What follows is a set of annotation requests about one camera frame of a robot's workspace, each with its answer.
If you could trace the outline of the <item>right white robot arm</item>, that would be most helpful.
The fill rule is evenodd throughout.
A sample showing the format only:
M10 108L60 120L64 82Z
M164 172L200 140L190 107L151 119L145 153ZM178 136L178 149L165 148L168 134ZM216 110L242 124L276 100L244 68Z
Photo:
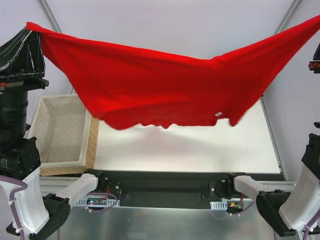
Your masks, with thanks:
M243 194L255 201L259 214L280 237L302 232L306 240L320 233L320 137L314 133L308 137L292 192L267 188L245 173L231 173L222 183L225 198Z

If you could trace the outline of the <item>wicker basket with cloth liner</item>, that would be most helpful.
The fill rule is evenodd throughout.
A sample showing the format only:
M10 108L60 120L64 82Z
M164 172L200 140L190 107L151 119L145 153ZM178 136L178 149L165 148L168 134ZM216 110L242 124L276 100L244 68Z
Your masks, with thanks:
M36 138L40 175L81 174L95 166L99 120L76 94L42 96L28 137Z

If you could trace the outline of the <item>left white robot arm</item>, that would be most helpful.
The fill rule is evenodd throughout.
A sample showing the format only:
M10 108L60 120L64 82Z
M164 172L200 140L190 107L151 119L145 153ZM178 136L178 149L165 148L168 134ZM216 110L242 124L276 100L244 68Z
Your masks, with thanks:
M36 138L25 138L28 93L44 89L45 61L40 34L26 28L0 48L0 184L13 222L9 234L45 240L66 222L85 195L105 191L104 180L84 173L62 192L43 196Z

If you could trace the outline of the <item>red t shirt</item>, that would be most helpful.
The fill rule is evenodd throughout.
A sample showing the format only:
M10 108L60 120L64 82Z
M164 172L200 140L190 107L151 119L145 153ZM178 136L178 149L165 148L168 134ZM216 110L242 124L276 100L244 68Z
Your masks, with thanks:
M116 130L135 125L235 126L320 29L315 16L266 39L199 59L77 38L28 22L44 56L68 78L90 114Z

